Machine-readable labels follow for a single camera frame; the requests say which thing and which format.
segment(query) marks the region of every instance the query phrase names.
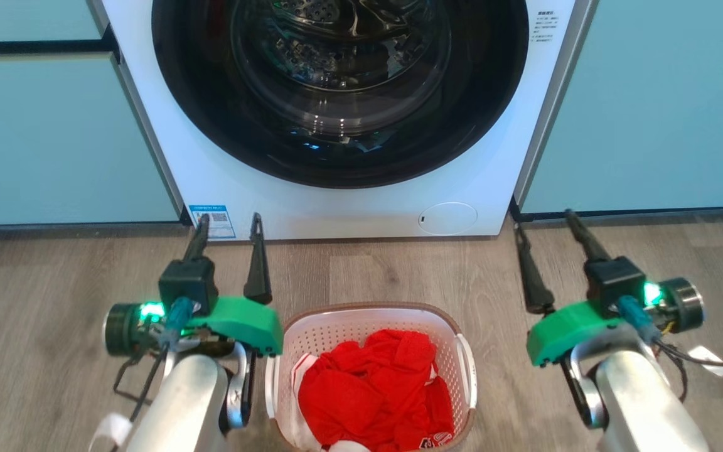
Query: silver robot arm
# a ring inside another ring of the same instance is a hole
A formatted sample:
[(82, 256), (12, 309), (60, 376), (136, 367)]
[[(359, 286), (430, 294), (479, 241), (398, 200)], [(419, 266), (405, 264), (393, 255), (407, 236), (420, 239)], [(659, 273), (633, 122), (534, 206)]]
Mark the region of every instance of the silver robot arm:
[[(594, 372), (582, 373), (582, 361), (604, 356)], [(651, 348), (631, 326), (622, 324), (580, 343), (560, 364), (582, 420), (604, 430), (600, 452), (710, 450)]]
[(192, 355), (174, 366), (158, 396), (135, 426), (123, 452), (225, 452), (219, 414), (229, 378), (212, 358)]
[(133, 427), (123, 452), (226, 452), (227, 433), (246, 426), (252, 358), (241, 343), (233, 346), (226, 361), (231, 372), (206, 355), (166, 357), (164, 379), (158, 396), (140, 424)]

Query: laminate flooring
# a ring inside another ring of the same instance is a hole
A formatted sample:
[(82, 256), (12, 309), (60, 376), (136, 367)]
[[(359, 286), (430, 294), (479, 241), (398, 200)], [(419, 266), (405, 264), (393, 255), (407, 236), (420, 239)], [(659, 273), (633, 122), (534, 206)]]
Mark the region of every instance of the laminate flooring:
[[(723, 357), (723, 217), (591, 224), (608, 251), (627, 255), (651, 277), (697, 284), (708, 321), (672, 340)], [(583, 255), (570, 232), (557, 223), (533, 225), (528, 234), (557, 303), (582, 299)], [(181, 227), (0, 232), (0, 451), (85, 450), (107, 412), (132, 411), (111, 392), (121, 361), (103, 350), (102, 320), (114, 303), (157, 298), (158, 276), (187, 240)], [(462, 450), (594, 449), (601, 434), (580, 422), (559, 369), (528, 363), (526, 331), (537, 318), (523, 309), (511, 220), (497, 238), (286, 242), (267, 251), (273, 306), (284, 321), (361, 301), (420, 301), (458, 321), (479, 378), (478, 417)], [(220, 292), (240, 294), (249, 244), (216, 244), (206, 253), (216, 262)], [(134, 391), (149, 362), (139, 367), (124, 381)], [(665, 368), (678, 391), (677, 373)], [(685, 406), (712, 447), (723, 450), (723, 378), (694, 365), (688, 371)], [(252, 423), (230, 434), (236, 452), (285, 449), (266, 420), (258, 375)]]

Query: blue sticker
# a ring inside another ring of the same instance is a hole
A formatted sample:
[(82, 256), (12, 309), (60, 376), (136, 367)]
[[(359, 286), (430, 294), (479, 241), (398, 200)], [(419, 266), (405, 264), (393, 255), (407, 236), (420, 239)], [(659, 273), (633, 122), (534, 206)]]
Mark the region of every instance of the blue sticker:
[(233, 223), (230, 223), (230, 215), (227, 214), (225, 206), (189, 206), (191, 219), (195, 224), (200, 222), (203, 215), (209, 215), (210, 224), (208, 229), (209, 239), (235, 239)]

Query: light blue cabinet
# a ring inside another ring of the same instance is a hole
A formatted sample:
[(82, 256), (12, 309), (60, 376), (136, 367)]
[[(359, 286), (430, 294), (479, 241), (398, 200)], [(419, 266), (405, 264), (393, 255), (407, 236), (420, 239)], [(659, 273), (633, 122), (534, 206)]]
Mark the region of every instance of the light blue cabinet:
[(0, 57), (0, 224), (178, 214), (112, 55)]
[(723, 207), (723, 3), (600, 0), (523, 213)]
[(98, 40), (101, 29), (93, 14), (95, 2), (0, 0), (0, 42)]

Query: cable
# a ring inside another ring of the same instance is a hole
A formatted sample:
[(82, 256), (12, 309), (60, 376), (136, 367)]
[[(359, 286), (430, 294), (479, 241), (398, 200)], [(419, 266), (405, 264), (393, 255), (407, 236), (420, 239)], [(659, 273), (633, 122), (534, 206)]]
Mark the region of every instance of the cable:
[[(143, 356), (144, 351), (143, 349), (140, 349), (138, 352), (136, 352), (135, 355), (130, 357), (127, 361), (124, 361), (121, 367), (119, 367), (119, 371), (115, 375), (115, 382), (113, 383), (113, 392), (115, 392), (115, 394), (135, 403), (138, 403), (139, 398), (129, 392), (119, 389), (119, 384), (121, 384), (121, 379), (124, 377), (124, 372), (127, 371), (128, 367), (135, 366), (136, 364), (140, 363)], [(149, 404), (152, 404), (152, 401), (144, 400), (143, 404), (147, 404), (148, 406)]]
[(660, 350), (665, 353), (666, 357), (671, 360), (671, 363), (674, 363), (674, 366), (677, 366), (677, 369), (680, 371), (680, 380), (682, 381), (682, 393), (680, 394), (680, 402), (685, 402), (685, 398), (688, 397), (688, 372), (685, 371), (685, 363), (683, 363), (682, 358), (677, 357), (676, 355), (669, 353), (665, 349), (661, 348)]
[(674, 322), (669, 321), (668, 325), (665, 327), (665, 329), (663, 329), (663, 331), (660, 332), (660, 334), (663, 336), (667, 335), (668, 333), (671, 332), (673, 327), (674, 327)]
[(695, 363), (695, 364), (700, 364), (703, 366), (723, 367), (723, 361), (700, 360), (699, 358), (694, 358), (694, 357), (691, 357), (691, 355), (681, 352), (679, 348), (674, 347), (671, 344), (665, 343), (662, 340), (655, 340), (655, 343), (658, 346), (660, 346), (660, 348), (664, 352), (666, 352), (666, 354), (674, 355), (674, 357), (680, 358), (681, 360), (685, 360), (685, 361)]
[(141, 412), (141, 406), (146, 403), (147, 393), (149, 393), (149, 387), (152, 386), (153, 380), (155, 379), (155, 374), (158, 372), (158, 367), (161, 366), (161, 361), (166, 358), (166, 352), (168, 350), (169, 348), (167, 346), (164, 346), (163, 349), (161, 349), (161, 352), (158, 353), (158, 356), (155, 357), (155, 361), (153, 361), (153, 367), (149, 370), (147, 380), (144, 381), (144, 388), (141, 389), (141, 394), (138, 395), (138, 400), (136, 400), (136, 408), (132, 410), (132, 414), (130, 415), (130, 422), (134, 422), (136, 420), (138, 414), (140, 414)]

